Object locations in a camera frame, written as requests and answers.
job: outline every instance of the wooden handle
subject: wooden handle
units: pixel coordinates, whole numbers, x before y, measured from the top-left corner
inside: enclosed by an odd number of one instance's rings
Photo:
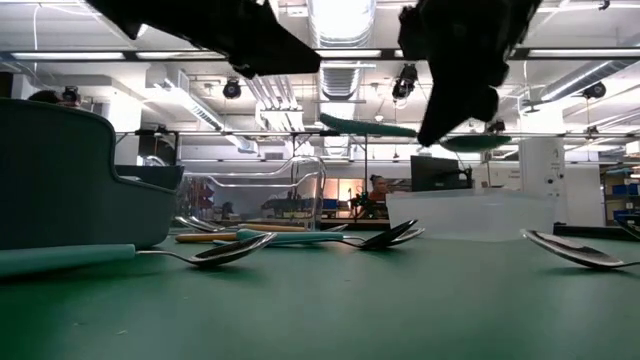
[[[262,225],[262,224],[241,224],[242,229],[266,232],[306,232],[307,229],[301,226],[279,226],[279,225]]]
[[[235,239],[236,233],[180,234],[176,236],[176,242],[179,243],[211,242],[214,240],[234,241]]]

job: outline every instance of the pipe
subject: pipe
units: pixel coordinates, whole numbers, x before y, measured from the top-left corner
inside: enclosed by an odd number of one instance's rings
[[[306,0],[309,27],[316,48],[366,48],[369,46],[375,19],[376,0]],[[319,100],[351,100],[358,91],[362,76],[357,68],[320,68]],[[354,104],[320,104],[320,112],[353,119]],[[348,152],[348,137],[326,137],[330,155]],[[331,147],[343,146],[340,151]]]
[[[262,87],[262,84],[260,83],[260,81],[256,78],[253,80],[247,80],[247,81],[252,81],[253,85],[256,88],[256,91],[258,92],[258,94],[260,94],[260,98],[265,102],[265,104],[267,105],[266,109],[273,109],[275,108],[275,104],[271,102],[271,99],[269,99],[269,97],[267,96],[267,94],[264,91],[264,88]]]
[[[267,105],[266,100],[262,97],[262,95],[256,89],[256,85],[253,83],[253,80],[247,79],[245,83],[247,84],[249,91],[251,91],[251,93],[253,94],[253,97],[256,98],[258,102],[262,103],[262,106],[264,109],[268,109],[269,105]]]
[[[289,101],[289,94],[284,90],[284,85],[282,84],[282,78],[280,76],[272,76],[274,84],[278,88],[278,92],[280,93],[280,98],[282,99],[282,105],[291,109],[291,102]]]
[[[298,100],[296,99],[296,93],[293,91],[293,84],[291,84],[291,79],[288,77],[285,78],[284,86],[286,88],[287,94],[289,95],[289,102],[291,103],[291,108],[298,109]]]
[[[260,82],[260,84],[262,84],[262,87],[267,93],[268,99],[273,103],[274,107],[276,109],[279,109],[281,107],[280,100],[278,99],[276,92],[273,91],[273,86],[271,86],[271,82],[269,81],[269,78],[261,77],[261,78],[258,78],[257,81]]]
[[[640,47],[640,33],[630,37],[620,44],[623,47]],[[567,96],[582,91],[589,86],[616,74],[638,60],[596,60],[590,61],[578,69],[563,76],[559,80],[548,84],[540,91],[539,99],[544,102],[561,100]],[[501,111],[508,111],[518,105],[518,100],[506,98],[500,104]]]

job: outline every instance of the person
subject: person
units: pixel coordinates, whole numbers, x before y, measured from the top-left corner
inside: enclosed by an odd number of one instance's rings
[[[29,96],[27,100],[60,105],[69,108],[78,108],[79,106],[79,95],[77,95],[77,93],[75,95],[75,101],[74,99],[65,100],[65,96],[63,96],[63,94],[54,90],[40,90]]]
[[[58,96],[58,93],[53,90],[40,90],[29,96],[27,100],[58,105],[62,102],[62,97]]]
[[[389,193],[387,179],[380,175],[371,175],[369,180],[371,180],[371,185],[373,185],[373,191],[369,193],[369,200],[386,201],[386,196]]]

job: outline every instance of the security camera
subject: security camera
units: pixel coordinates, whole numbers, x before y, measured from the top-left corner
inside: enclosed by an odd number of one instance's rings
[[[587,99],[600,99],[607,94],[607,88],[603,83],[597,82],[588,88],[582,90],[582,96]]]
[[[230,77],[227,79],[227,84],[222,89],[222,95],[229,100],[237,99],[242,94],[240,89],[240,82],[238,78]]]
[[[409,97],[418,81],[418,70],[415,64],[404,64],[400,76],[396,79],[391,95],[393,100],[403,100]]]

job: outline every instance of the computer monitor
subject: computer monitor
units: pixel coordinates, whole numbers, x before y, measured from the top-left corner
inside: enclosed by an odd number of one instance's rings
[[[470,189],[472,186],[470,170],[463,172],[457,160],[411,157],[411,191]]]

